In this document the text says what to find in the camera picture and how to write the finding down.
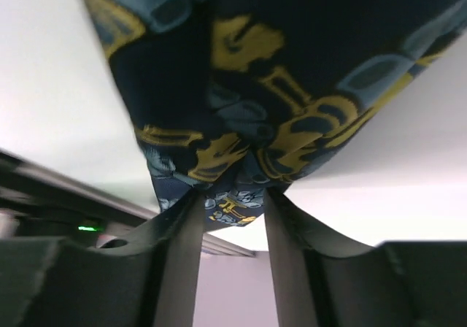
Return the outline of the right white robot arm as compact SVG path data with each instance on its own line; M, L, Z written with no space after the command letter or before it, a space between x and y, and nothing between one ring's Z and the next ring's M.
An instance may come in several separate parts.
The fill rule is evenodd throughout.
M3 326L191 326L204 202L147 220L94 189L1 155ZM466 243L369 247L266 194L281 326L464 326Z

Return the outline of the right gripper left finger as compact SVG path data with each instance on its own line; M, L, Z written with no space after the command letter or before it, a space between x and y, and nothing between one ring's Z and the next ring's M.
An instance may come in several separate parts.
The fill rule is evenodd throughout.
M204 201L173 207L100 248L59 236L1 241L3 326L191 326Z

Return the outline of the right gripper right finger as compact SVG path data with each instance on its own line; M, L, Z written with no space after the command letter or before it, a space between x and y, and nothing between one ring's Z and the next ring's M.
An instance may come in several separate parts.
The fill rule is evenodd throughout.
M265 197L266 233L281 326L461 327L466 243L365 245L299 209Z

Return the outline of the navy floral patterned tie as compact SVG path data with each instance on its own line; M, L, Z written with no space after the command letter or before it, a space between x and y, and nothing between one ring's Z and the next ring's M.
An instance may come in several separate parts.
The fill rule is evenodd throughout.
M83 0L161 211L244 227L466 30L466 0Z

